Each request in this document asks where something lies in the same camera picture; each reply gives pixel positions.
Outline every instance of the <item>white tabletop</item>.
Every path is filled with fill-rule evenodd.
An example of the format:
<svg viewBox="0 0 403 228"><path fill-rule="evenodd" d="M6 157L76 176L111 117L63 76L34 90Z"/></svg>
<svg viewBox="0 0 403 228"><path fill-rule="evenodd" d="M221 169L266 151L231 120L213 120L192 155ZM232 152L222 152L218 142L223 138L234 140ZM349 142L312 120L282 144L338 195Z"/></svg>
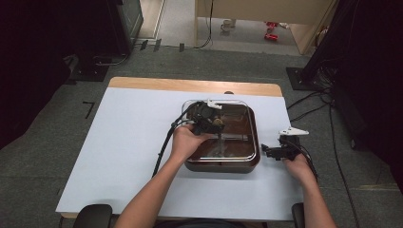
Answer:
<svg viewBox="0 0 403 228"><path fill-rule="evenodd" d="M109 87L56 208L77 214L106 203L121 214L150 180L170 124L188 100L241 100L255 112L259 143L279 146L290 126L282 97L226 95ZM170 152L166 147L162 163ZM159 217L291 220L302 201L297 182L281 161L263 154L249 174L201 173L183 166L172 182Z"/></svg>

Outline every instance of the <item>gray carpet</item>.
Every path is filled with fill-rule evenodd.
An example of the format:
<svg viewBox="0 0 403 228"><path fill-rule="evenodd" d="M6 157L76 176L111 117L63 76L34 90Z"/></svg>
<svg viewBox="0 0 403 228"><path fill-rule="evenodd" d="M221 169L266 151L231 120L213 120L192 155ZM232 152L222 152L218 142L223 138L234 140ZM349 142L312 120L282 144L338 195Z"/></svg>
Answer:
<svg viewBox="0 0 403 228"><path fill-rule="evenodd" d="M253 54L215 50L153 47L135 51L118 66L111 66L103 83L62 85L37 116L28 132L0 151L0 227L57 227L55 208L86 133L114 76L234 81L278 84L286 103L309 92L293 91L286 67L304 67L307 57ZM95 106L88 119L89 104ZM290 119L318 107L318 97L289 111ZM341 168L352 191L361 227L401 227L403 198L389 167L370 151L354 151L342 118L332 110L336 148ZM339 227L355 227L353 212L336 166L329 108L293 123L310 131L301 143L312 154L319 185ZM293 227L291 222L270 221L270 227ZM72 227L67 219L63 227Z"/></svg>

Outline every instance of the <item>glass baking dish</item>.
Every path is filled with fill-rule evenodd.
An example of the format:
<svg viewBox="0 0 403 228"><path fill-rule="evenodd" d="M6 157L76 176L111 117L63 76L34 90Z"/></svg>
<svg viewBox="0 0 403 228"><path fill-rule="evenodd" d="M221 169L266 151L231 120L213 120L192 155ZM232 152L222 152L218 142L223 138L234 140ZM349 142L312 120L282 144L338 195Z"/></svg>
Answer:
<svg viewBox="0 0 403 228"><path fill-rule="evenodd" d="M182 111L199 101L187 101ZM220 134L215 134L202 143L187 159L185 166L196 172L249 173L259 163L259 142L253 110L242 101L216 100L221 105L217 118L225 125ZM184 122L192 120L196 107L189 109Z"/></svg>

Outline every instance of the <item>person's arm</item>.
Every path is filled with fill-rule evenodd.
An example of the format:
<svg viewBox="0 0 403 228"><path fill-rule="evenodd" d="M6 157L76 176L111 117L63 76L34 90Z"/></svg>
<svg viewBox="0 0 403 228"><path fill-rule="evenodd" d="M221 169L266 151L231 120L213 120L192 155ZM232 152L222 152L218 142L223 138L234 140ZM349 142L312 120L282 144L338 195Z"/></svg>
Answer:
<svg viewBox="0 0 403 228"><path fill-rule="evenodd" d="M293 161L283 161L302 186L305 227L336 227L305 157L299 154Z"/></svg>
<svg viewBox="0 0 403 228"><path fill-rule="evenodd" d="M191 124L178 127L174 132L171 154L143 189L131 200L119 216L115 228L153 227L163 205L166 193L181 165L210 135L195 136Z"/></svg>

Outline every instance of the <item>red object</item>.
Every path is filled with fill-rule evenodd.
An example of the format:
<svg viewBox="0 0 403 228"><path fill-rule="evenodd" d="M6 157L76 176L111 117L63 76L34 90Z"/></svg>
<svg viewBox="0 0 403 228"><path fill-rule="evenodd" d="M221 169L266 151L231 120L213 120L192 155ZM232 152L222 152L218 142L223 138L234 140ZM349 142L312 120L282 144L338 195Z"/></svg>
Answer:
<svg viewBox="0 0 403 228"><path fill-rule="evenodd" d="M278 36L275 34L270 34L270 33L266 33L264 35L264 39L265 40L272 40L272 41L276 41L278 39Z"/></svg>
<svg viewBox="0 0 403 228"><path fill-rule="evenodd" d="M266 22L267 30L273 30L277 25L278 23L276 22Z"/></svg>

